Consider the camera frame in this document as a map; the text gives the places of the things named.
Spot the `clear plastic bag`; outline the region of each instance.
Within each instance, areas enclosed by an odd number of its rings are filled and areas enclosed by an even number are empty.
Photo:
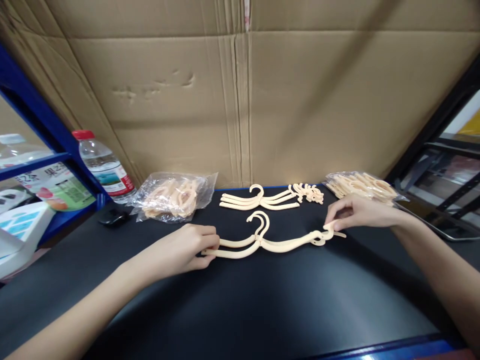
[[[133,210],[130,212],[130,215],[136,215],[136,222],[140,223],[148,219],[155,219],[167,224],[179,224],[179,223],[189,223],[194,218],[195,211],[190,214],[190,216],[182,217],[182,216],[173,216],[171,213],[162,212],[159,213],[155,217],[148,217],[145,215],[145,212],[142,210],[141,207],[134,207]]]
[[[367,172],[332,172],[326,176],[324,184],[339,199],[348,194],[357,194],[389,206],[394,206],[393,201],[408,201],[405,196],[400,195],[388,182]]]
[[[212,200],[217,176],[217,172],[208,176],[154,172],[128,205],[135,208],[132,213],[138,214],[137,221],[188,222],[196,209],[205,208]]]

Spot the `metal rack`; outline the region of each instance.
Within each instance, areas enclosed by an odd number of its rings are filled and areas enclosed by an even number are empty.
[[[78,143],[70,131],[1,44],[0,95],[54,153],[22,165],[0,169],[0,181],[62,162],[96,197],[96,202],[86,208],[57,212],[43,234],[40,245],[85,214],[101,209],[110,197],[84,165],[78,151]]]
[[[408,191],[428,171],[430,165],[438,158],[438,152],[480,160],[480,139],[468,135],[443,133],[452,119],[479,90],[480,55],[443,100],[385,180],[395,184],[398,190]],[[400,189],[400,182],[409,172],[411,172],[410,181],[405,189]],[[467,213],[480,209],[480,196],[463,208],[449,209],[452,204],[455,204],[478,184],[480,184],[480,172],[446,198],[436,207],[436,210],[444,213],[447,217],[460,219]]]

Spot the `hand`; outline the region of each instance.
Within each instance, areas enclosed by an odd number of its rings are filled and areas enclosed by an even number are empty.
[[[355,226],[384,228],[398,225],[409,216],[406,212],[380,202],[350,194],[328,206],[325,224],[339,219],[333,225],[335,231]]]
[[[219,245],[220,238],[214,226],[186,224],[157,240],[123,266],[132,281],[147,287],[160,279],[205,269],[215,256],[195,255],[204,249],[217,250]]]

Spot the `black tabletop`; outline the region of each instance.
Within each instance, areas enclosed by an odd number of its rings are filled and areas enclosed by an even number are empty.
[[[266,189],[271,196],[281,188]],[[265,212],[271,241],[321,230],[328,204]],[[248,190],[228,191],[249,197]],[[242,240],[253,212],[219,207],[222,191],[193,223]],[[68,310],[118,265],[181,225],[131,219],[118,229],[95,214],[0,289],[0,358]],[[202,271],[146,288],[112,321],[87,359],[295,359],[431,334],[456,334],[420,270],[388,229],[353,228],[347,239],[287,253],[264,249],[217,258]],[[450,244],[480,268],[480,242]]]

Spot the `red bottle cap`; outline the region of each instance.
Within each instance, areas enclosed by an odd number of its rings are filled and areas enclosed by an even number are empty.
[[[95,135],[90,130],[75,130],[71,134],[77,140],[95,139]]]

